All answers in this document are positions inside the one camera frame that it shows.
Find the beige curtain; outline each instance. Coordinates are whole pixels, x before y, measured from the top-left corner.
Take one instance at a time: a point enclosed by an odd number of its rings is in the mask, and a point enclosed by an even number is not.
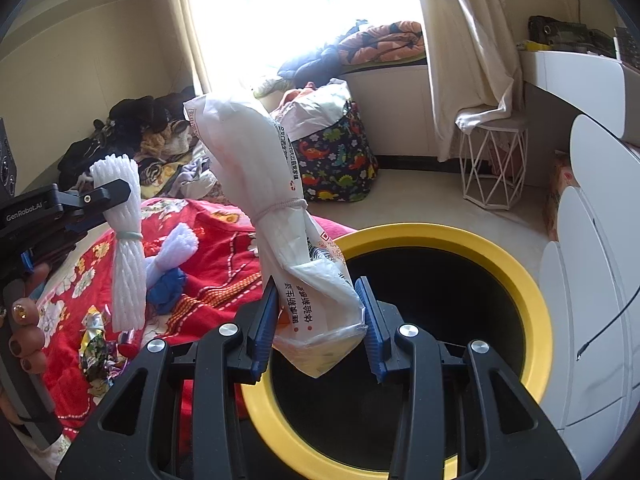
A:
[[[172,10],[172,19],[180,39],[182,52],[193,74],[196,94],[209,92],[211,84],[193,23],[190,0],[169,0],[169,6]]]
[[[522,71],[504,0],[420,0],[438,160],[456,126],[510,117],[522,108]]]

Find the geometric metal stool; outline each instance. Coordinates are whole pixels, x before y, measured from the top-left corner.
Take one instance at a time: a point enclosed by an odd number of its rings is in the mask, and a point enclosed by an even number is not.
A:
[[[510,209],[521,197],[527,169],[527,123],[514,112],[460,134],[462,195],[485,209]],[[491,174],[479,173],[488,160]]]

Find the cardboard box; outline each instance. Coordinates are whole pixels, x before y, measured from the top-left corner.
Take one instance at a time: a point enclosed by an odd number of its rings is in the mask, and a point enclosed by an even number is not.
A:
[[[567,153],[556,152],[549,193],[546,196],[545,207],[542,211],[546,234],[553,242],[558,241],[558,207],[560,205],[560,197],[562,196],[562,192],[569,186],[580,187],[578,181],[575,179],[574,170],[571,168],[571,160]]]

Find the trash can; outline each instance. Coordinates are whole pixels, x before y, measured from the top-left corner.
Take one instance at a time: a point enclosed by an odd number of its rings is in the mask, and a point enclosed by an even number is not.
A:
[[[439,340],[487,341],[540,402],[551,370],[551,323],[536,283],[512,256],[435,224],[373,227],[336,241],[351,278],[367,276],[378,300]],[[242,393],[262,439],[304,478],[387,478],[401,390],[377,384],[362,344],[318,379],[274,351],[262,381]],[[455,478],[455,412],[452,392],[445,394],[445,477]]]

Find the white cabinet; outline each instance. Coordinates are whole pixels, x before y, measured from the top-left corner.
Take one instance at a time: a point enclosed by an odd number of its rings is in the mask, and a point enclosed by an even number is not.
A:
[[[640,159],[586,116],[574,123],[571,158],[575,177],[600,227],[622,303],[640,285]],[[626,311],[631,332],[632,386],[640,383],[640,298]]]
[[[618,438],[618,419],[622,400],[564,429],[561,436],[587,478],[606,457]]]
[[[524,80],[558,96],[619,139],[640,144],[640,72],[576,52],[521,52]]]
[[[540,406],[556,430],[564,428],[574,353],[569,285],[564,273],[560,244],[549,242],[540,263],[540,291],[545,297],[553,329],[554,357],[551,376]]]
[[[558,238],[571,297],[574,346],[580,348],[620,307],[593,217],[575,187],[562,194]],[[623,396],[624,355],[624,333],[618,320],[574,363],[567,424],[593,415]]]

